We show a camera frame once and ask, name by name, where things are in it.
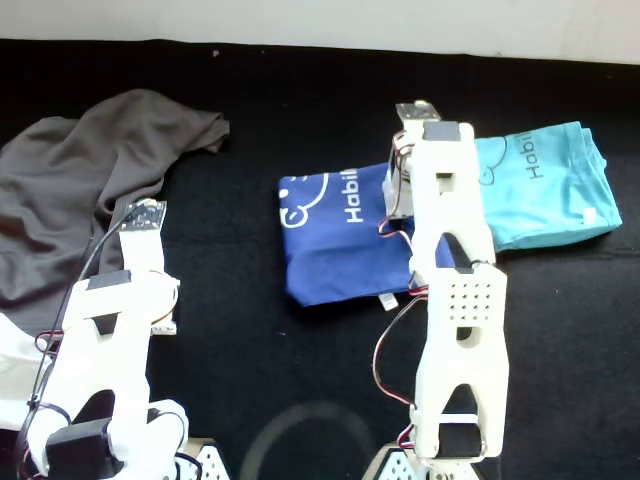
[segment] gray cloth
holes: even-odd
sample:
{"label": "gray cloth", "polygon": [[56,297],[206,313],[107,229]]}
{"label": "gray cloth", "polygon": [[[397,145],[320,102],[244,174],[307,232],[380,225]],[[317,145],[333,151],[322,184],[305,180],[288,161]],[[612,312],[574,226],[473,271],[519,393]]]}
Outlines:
{"label": "gray cloth", "polygon": [[[45,118],[6,144],[0,150],[0,311],[27,333],[50,328],[87,245],[130,202],[158,193],[182,153],[216,152],[228,133],[220,113],[133,90],[79,120]],[[99,270],[121,266],[115,235]]]}

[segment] blue cloth bag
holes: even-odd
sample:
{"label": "blue cloth bag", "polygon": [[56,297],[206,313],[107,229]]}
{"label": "blue cloth bag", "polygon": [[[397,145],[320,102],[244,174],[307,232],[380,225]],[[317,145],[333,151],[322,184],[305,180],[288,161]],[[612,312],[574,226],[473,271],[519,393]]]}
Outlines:
{"label": "blue cloth bag", "polygon": [[[476,146],[497,251],[565,245],[622,224],[606,161],[579,122],[477,139]],[[408,246],[399,235],[377,234],[386,169],[384,163],[280,180],[287,291],[300,304],[407,290]],[[436,258],[453,265],[444,239]]]}
{"label": "blue cloth bag", "polygon": [[[381,188],[386,169],[385,163],[280,180],[287,291],[300,304],[407,290],[408,245],[399,235],[377,233],[385,216]],[[436,261],[453,265],[444,239]]]}

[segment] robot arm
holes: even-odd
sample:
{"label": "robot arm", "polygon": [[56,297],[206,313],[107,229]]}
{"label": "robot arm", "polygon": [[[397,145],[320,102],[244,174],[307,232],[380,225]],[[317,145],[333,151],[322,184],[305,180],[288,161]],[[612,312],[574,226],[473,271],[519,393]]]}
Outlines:
{"label": "robot arm", "polygon": [[[434,471],[453,472],[502,450],[509,373],[506,276],[494,266],[472,126],[440,121],[426,102],[399,105],[398,113],[404,131],[394,137],[395,155],[383,183],[387,215],[414,217],[410,271],[429,291],[427,341],[410,409],[414,451]],[[471,268],[436,265],[436,246],[447,232]],[[443,415],[459,385],[470,386],[477,415]]]}
{"label": "robot arm", "polygon": [[125,270],[72,288],[54,368],[25,423],[24,457],[30,453],[40,477],[175,476],[188,419],[173,401],[149,404],[145,370],[152,330],[175,333],[171,312],[179,282],[164,273],[165,205],[147,200],[142,206],[120,228]]}

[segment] white wall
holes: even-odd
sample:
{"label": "white wall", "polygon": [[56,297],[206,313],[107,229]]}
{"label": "white wall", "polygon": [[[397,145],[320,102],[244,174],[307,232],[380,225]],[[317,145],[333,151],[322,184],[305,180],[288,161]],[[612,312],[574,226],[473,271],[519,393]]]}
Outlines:
{"label": "white wall", "polygon": [[314,45],[640,64],[639,0],[0,0],[0,37]]}

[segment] teal bag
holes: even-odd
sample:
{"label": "teal bag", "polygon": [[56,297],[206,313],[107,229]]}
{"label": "teal bag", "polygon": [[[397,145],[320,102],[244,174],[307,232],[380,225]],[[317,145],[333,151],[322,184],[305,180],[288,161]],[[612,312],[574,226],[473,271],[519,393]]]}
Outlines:
{"label": "teal bag", "polygon": [[622,224],[607,162],[580,122],[476,140],[497,251],[566,245]]}

